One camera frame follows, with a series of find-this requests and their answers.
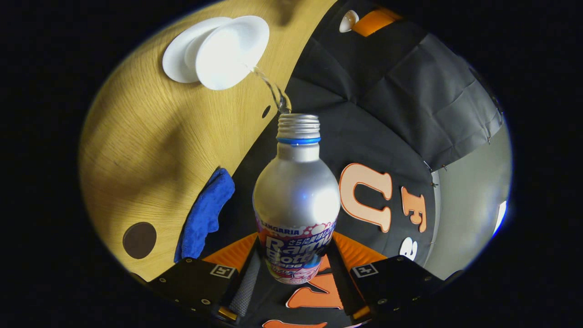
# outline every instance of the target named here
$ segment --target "orange object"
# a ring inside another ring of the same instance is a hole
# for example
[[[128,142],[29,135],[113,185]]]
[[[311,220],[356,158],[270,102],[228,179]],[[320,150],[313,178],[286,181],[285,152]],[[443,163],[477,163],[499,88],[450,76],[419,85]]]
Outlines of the orange object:
[[[403,201],[403,213],[409,215],[409,212],[413,211],[413,214],[411,214],[411,222],[419,225],[419,232],[424,232],[425,229],[427,229],[425,197],[423,197],[423,195],[420,197],[411,195],[405,187],[401,187],[401,195]]]
[[[393,195],[391,176],[389,173],[378,173],[362,164],[351,163],[342,170],[339,183],[340,201],[346,213],[355,219],[378,225],[383,232],[388,232],[391,227],[391,209],[385,207],[379,211],[357,201],[354,190],[359,184],[377,190],[386,200],[390,200]]]
[[[328,268],[330,268],[330,261],[328,260],[328,255],[324,255],[324,257],[322,258],[322,263],[320,263],[320,268],[318,269],[318,272],[322,272]]]
[[[356,313],[352,315],[352,318],[354,320],[358,320],[361,317],[368,315],[369,313],[370,313],[370,308],[367,305],[367,306],[363,307],[362,309],[356,311]]]
[[[343,309],[334,277],[331,273],[315,276],[309,281],[310,285],[325,291],[314,292],[309,287],[299,288],[286,302],[286,307],[297,308],[338,308]]]
[[[322,322],[319,324],[293,324],[293,323],[285,323],[279,320],[270,320],[266,323],[262,324],[263,328],[324,328],[326,327],[327,323]]]
[[[378,8],[366,14],[356,22],[356,24],[352,26],[352,30],[367,37],[399,19],[402,19],[402,17],[392,11],[385,8]]]
[[[349,271],[353,267],[363,266],[387,258],[383,254],[337,232],[334,232],[332,238],[334,238],[344,265]]]
[[[202,260],[222,266],[234,267],[241,272],[253,243],[255,243],[255,238],[257,238],[256,232],[219,249]]]

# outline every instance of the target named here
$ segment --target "bottle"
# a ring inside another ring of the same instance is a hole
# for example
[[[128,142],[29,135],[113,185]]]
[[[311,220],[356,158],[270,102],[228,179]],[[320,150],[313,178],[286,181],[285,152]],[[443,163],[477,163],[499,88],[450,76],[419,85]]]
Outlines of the bottle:
[[[253,190],[262,255],[285,284],[303,284],[318,273],[340,211],[338,182],[319,157],[319,128],[315,115],[281,114],[278,154]]]

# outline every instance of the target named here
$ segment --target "orange letter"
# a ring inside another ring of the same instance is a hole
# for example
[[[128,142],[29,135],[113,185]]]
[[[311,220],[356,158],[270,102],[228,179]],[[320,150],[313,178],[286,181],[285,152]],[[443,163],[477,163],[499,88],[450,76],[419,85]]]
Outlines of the orange letter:
[[[389,173],[380,174],[362,164],[352,163],[344,168],[340,176],[340,202],[342,208],[351,217],[376,224],[383,232],[391,227],[391,209],[385,207],[382,211],[361,204],[354,197],[354,190],[358,184],[382,193],[386,200],[393,195],[393,182]]]
[[[330,268],[330,261],[328,260],[328,255],[324,255],[322,257],[322,262],[320,263],[320,268],[318,269],[318,272],[322,272],[328,268]]]
[[[427,220],[425,212],[425,197],[417,197],[407,192],[407,188],[401,187],[401,195],[403,197],[403,213],[405,216],[411,214],[411,222],[419,225],[419,232],[424,232],[427,229]]]
[[[314,292],[309,287],[299,288],[286,302],[286,307],[297,308],[339,308],[343,309],[336,283],[331,273],[315,276],[310,285],[318,287],[325,293]]]
[[[270,320],[262,324],[263,328],[324,328],[328,323],[322,322],[319,324],[292,324],[285,323],[279,320]]]

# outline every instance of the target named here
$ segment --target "blue ring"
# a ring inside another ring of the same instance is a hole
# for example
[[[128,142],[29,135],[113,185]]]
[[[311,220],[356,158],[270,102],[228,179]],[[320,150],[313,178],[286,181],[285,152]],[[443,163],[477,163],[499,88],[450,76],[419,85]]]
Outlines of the blue ring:
[[[276,138],[279,142],[283,144],[290,145],[307,145],[307,144],[317,144],[322,140],[322,138],[312,138],[312,139],[287,139],[287,138]]]

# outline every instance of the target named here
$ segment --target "bottle label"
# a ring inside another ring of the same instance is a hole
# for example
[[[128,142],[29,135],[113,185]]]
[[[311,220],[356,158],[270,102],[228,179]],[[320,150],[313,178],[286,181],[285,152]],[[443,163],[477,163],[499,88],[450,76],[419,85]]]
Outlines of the bottle label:
[[[303,284],[318,273],[336,221],[289,228],[257,218],[259,240],[271,275],[285,284]]]

